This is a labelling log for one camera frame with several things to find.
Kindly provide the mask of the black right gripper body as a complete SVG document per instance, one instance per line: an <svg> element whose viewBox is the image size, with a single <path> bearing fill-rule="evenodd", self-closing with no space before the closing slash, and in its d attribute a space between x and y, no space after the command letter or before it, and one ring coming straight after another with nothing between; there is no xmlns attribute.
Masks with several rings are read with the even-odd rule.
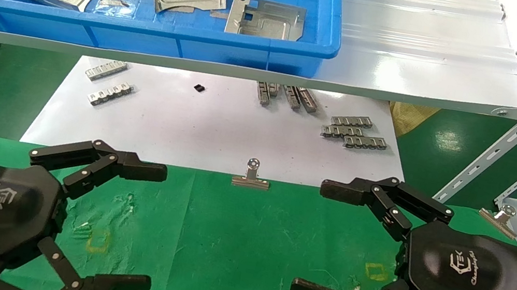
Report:
<svg viewBox="0 0 517 290"><path fill-rule="evenodd" d="M409 290L517 290L517 246L439 221L412 229L399 269Z"/></svg>

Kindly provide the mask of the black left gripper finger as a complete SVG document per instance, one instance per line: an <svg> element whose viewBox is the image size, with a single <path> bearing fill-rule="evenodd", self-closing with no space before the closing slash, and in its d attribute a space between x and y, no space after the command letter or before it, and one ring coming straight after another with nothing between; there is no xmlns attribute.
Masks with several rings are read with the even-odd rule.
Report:
<svg viewBox="0 0 517 290"><path fill-rule="evenodd" d="M148 275L97 274L81 278L53 238L44 237L37 242L38 250L47 259L49 266L63 282L60 290L150 290ZM0 262L0 274L5 263ZM24 290L0 279L0 290Z"/></svg>
<svg viewBox="0 0 517 290"><path fill-rule="evenodd" d="M168 174L164 164L140 161L137 153L113 149L101 140L40 147L30 151L29 157L31 165L48 171L80 167L62 183L65 196L73 200L112 178L164 182Z"/></svg>

